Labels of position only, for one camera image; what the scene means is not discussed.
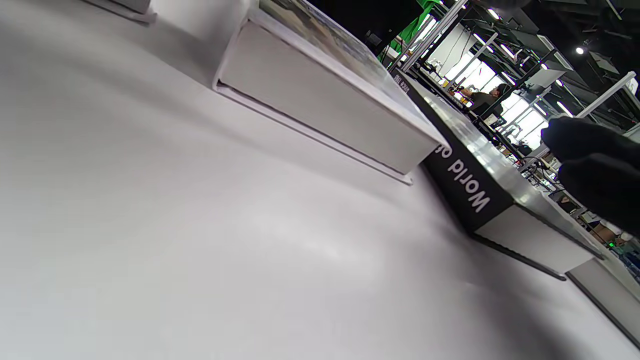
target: man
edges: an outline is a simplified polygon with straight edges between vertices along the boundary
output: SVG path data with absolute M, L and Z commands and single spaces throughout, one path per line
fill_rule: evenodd
M 489 94 L 484 92 L 471 92 L 470 90 L 463 89 L 460 91 L 462 95 L 471 99 L 474 103 L 469 110 L 473 111 L 476 115 L 484 113 L 489 106 L 495 103 L 505 91 L 507 91 L 507 84 L 500 84 L 497 88 L 491 90 Z M 493 113 L 498 115 L 502 114 L 502 105 L 498 105 Z

